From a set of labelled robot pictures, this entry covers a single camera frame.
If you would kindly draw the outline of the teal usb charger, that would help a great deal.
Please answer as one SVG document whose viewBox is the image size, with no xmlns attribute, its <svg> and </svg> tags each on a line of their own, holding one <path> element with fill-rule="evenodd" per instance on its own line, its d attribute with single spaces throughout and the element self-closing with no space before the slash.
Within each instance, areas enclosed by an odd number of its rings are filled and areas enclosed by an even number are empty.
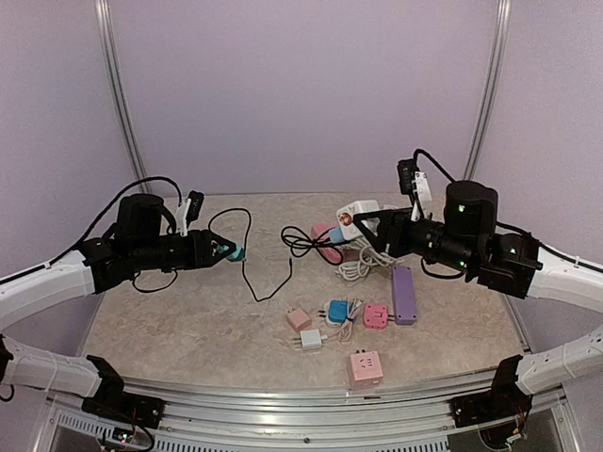
<svg viewBox="0 0 603 452">
<path fill-rule="evenodd" d="M 236 246 L 234 252 L 227 256 L 229 262 L 242 262 L 245 259 L 245 250 L 241 246 Z"/>
</svg>

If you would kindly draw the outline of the light blue charger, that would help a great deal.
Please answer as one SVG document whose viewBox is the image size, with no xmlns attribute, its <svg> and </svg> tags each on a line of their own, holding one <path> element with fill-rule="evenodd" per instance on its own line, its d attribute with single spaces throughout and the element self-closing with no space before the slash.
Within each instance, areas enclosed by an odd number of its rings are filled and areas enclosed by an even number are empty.
<svg viewBox="0 0 603 452">
<path fill-rule="evenodd" d="M 329 241 L 334 245 L 339 245 L 346 242 L 346 238 L 338 226 L 335 226 L 328 231 L 328 237 Z"/>
</svg>

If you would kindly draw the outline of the pink triangular socket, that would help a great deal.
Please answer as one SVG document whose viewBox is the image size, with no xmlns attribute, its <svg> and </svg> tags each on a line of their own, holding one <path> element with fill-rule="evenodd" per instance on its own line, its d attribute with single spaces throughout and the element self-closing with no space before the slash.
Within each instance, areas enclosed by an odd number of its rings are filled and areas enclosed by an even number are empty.
<svg viewBox="0 0 603 452">
<path fill-rule="evenodd" d="M 331 265 L 338 266 L 351 261 L 357 256 L 357 252 L 345 243 L 334 245 L 329 241 L 328 231 L 335 227 L 334 224 L 315 224 L 311 227 L 310 236 L 324 247 L 318 249 L 318 253 Z"/>
</svg>

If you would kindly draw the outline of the pink socket adapter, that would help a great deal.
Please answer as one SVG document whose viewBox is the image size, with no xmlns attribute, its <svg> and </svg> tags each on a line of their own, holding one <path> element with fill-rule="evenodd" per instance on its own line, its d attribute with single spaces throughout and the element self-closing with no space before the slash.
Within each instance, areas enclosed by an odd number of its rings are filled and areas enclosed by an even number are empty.
<svg viewBox="0 0 603 452">
<path fill-rule="evenodd" d="M 365 306 L 363 323 L 367 329 L 382 331 L 388 326 L 390 314 L 388 306 L 382 303 L 369 303 Z"/>
</svg>

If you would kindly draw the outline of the blue plug adapter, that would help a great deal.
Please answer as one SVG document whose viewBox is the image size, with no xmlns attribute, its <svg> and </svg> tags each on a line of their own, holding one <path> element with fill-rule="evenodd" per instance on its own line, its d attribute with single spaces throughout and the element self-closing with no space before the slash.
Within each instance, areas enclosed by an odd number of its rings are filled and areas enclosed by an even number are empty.
<svg viewBox="0 0 603 452">
<path fill-rule="evenodd" d="M 318 310 L 321 317 L 330 328 L 342 326 L 348 319 L 350 303 L 344 299 L 332 299 L 323 304 Z"/>
</svg>

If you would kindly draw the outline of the pink charger plug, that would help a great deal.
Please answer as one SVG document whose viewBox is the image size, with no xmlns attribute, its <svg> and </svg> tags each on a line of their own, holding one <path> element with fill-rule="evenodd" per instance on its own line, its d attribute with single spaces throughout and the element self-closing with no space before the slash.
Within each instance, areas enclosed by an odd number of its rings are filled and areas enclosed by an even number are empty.
<svg viewBox="0 0 603 452">
<path fill-rule="evenodd" d="M 289 310 L 286 314 L 286 321 L 295 332 L 303 331 L 312 325 L 310 315 L 303 308 Z"/>
</svg>

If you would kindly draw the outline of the white usb charger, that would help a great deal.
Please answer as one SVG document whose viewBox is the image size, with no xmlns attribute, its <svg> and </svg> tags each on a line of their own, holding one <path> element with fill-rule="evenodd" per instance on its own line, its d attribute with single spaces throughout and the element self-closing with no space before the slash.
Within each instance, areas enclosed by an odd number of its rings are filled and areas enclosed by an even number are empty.
<svg viewBox="0 0 603 452">
<path fill-rule="evenodd" d="M 328 336 L 319 329 L 300 331 L 299 336 L 292 339 L 291 343 L 295 349 L 303 351 L 316 350 L 323 347 Z"/>
</svg>

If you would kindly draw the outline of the pink cube socket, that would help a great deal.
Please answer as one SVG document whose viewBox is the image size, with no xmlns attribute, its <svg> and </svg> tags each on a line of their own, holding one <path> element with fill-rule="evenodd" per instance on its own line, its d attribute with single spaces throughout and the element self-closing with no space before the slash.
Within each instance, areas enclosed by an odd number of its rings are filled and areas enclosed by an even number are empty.
<svg viewBox="0 0 603 452">
<path fill-rule="evenodd" d="M 377 351 L 356 351 L 348 360 L 349 382 L 352 390 L 379 385 L 383 380 L 383 367 Z"/>
</svg>

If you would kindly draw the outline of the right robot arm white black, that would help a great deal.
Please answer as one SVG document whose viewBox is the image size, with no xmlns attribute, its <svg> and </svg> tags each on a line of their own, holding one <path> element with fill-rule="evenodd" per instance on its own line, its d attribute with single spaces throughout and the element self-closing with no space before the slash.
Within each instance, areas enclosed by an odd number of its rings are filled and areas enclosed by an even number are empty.
<svg viewBox="0 0 603 452">
<path fill-rule="evenodd" d="M 426 216 L 415 174 L 423 153 L 417 149 L 397 166 L 400 191 L 411 207 L 350 216 L 375 251 L 392 258 L 415 254 L 423 265 L 446 266 L 455 278 L 517 299 L 556 300 L 601 312 L 602 267 L 499 222 L 493 188 L 450 178 L 442 220 Z M 540 353 L 516 355 L 499 363 L 491 390 L 481 399 L 482 410 L 500 418 L 517 404 L 519 394 L 531 396 L 601 367 L 601 329 Z"/>
</svg>

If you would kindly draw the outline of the purple power strip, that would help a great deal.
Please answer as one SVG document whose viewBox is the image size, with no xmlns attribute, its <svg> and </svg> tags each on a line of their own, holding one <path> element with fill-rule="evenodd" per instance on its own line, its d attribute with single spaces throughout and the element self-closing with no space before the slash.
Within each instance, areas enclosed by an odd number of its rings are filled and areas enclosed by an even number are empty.
<svg viewBox="0 0 603 452">
<path fill-rule="evenodd" d="M 413 326 L 417 321 L 416 292 L 409 267 L 392 268 L 392 300 L 395 323 L 399 326 Z"/>
</svg>

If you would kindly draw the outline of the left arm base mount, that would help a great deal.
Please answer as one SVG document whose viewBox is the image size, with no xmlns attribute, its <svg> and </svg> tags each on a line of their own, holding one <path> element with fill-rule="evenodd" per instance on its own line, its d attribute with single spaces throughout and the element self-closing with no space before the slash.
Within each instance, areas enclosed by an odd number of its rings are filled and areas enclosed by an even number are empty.
<svg viewBox="0 0 603 452">
<path fill-rule="evenodd" d="M 158 428 L 166 402 L 158 397 L 126 392 L 119 373 L 103 358 L 86 357 L 101 382 L 91 397 L 85 397 L 82 410 L 99 417 L 131 424 L 134 427 Z"/>
</svg>

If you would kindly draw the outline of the aluminium frame post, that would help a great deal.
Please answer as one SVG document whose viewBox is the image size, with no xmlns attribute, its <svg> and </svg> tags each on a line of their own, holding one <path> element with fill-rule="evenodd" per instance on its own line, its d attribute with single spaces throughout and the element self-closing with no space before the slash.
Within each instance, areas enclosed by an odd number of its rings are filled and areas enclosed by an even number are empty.
<svg viewBox="0 0 603 452">
<path fill-rule="evenodd" d="M 513 2 L 511 0 L 499 0 L 497 2 L 497 16 L 494 26 L 494 35 L 490 56 L 488 59 L 486 78 L 481 95 L 480 108 L 471 138 L 469 155 L 464 166 L 463 178 L 465 180 L 475 179 L 481 156 L 483 154 L 484 141 L 486 139 L 489 123 L 494 112 L 497 97 L 497 87 L 505 57 L 512 3 Z"/>
<path fill-rule="evenodd" d="M 132 174 L 137 181 L 145 179 L 148 174 L 139 150 L 136 133 L 131 119 L 130 109 L 122 82 L 117 41 L 114 36 L 110 5 L 107 0 L 93 2 L 100 43 L 108 77 L 109 92 L 122 134 L 126 156 Z"/>
</svg>

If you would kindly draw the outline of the front aluminium rail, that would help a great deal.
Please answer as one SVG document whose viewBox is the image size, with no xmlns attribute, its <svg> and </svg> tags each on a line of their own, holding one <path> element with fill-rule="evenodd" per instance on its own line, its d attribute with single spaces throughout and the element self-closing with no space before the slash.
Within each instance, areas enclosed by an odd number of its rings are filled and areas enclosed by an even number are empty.
<svg viewBox="0 0 603 452">
<path fill-rule="evenodd" d="M 520 427 L 514 451 L 581 448 L 565 394 L 536 395 L 526 418 L 460 427 L 457 396 L 477 396 L 486 370 L 405 386 L 277 391 L 128 379 L 127 391 L 165 403 L 156 428 L 138 433 L 136 449 L 156 451 L 482 451 L 485 437 Z"/>
</svg>

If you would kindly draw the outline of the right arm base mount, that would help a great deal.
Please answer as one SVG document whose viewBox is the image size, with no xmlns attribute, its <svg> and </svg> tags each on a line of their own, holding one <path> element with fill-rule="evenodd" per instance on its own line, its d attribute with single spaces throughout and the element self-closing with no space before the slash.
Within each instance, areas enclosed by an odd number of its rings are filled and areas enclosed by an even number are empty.
<svg viewBox="0 0 603 452">
<path fill-rule="evenodd" d="M 456 428 L 530 412 L 532 396 L 517 386 L 516 370 L 521 359 L 521 355 L 515 355 L 501 361 L 488 390 L 452 398 L 449 405 Z"/>
</svg>

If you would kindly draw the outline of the left aluminium frame post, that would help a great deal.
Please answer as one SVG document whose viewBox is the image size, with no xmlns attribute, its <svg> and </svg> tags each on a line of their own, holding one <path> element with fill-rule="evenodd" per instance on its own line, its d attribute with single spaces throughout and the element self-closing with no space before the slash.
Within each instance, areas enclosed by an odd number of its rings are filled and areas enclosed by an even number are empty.
<svg viewBox="0 0 603 452">
<path fill-rule="evenodd" d="M 145 179 L 148 174 L 139 150 L 136 133 L 131 119 L 130 109 L 122 82 L 117 41 L 114 36 L 110 5 L 107 0 L 93 2 L 100 43 L 108 77 L 109 92 L 122 134 L 126 156 L 132 174 L 137 181 Z"/>
</svg>

